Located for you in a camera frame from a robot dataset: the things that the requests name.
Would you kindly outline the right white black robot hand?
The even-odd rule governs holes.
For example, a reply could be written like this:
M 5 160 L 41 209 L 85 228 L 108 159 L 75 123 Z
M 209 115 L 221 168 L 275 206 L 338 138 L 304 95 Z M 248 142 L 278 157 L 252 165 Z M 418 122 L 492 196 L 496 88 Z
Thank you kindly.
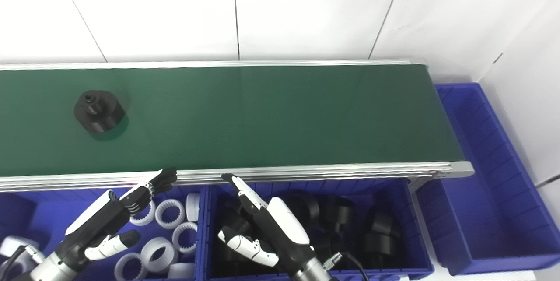
M 294 280 L 302 277 L 318 260 L 306 231 L 284 201 L 272 197 L 267 203 L 242 178 L 232 173 L 221 177 L 234 187 L 242 208 L 252 217 L 270 247 L 264 248 L 260 240 L 230 227 L 222 228 L 219 239 L 251 261 L 276 267 Z

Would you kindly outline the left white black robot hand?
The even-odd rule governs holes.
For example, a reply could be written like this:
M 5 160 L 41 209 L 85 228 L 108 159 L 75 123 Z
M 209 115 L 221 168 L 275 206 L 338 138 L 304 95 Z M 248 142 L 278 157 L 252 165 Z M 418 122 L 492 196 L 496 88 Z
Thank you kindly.
M 130 219 L 152 202 L 153 197 L 172 189 L 177 180 L 177 169 L 170 167 L 151 172 L 148 179 L 117 197 L 113 190 L 103 193 L 66 230 L 62 242 L 55 248 L 56 263 L 64 263 L 76 273 L 84 271 L 91 259 L 85 255 L 88 248 L 98 246 L 106 237 L 114 237 Z

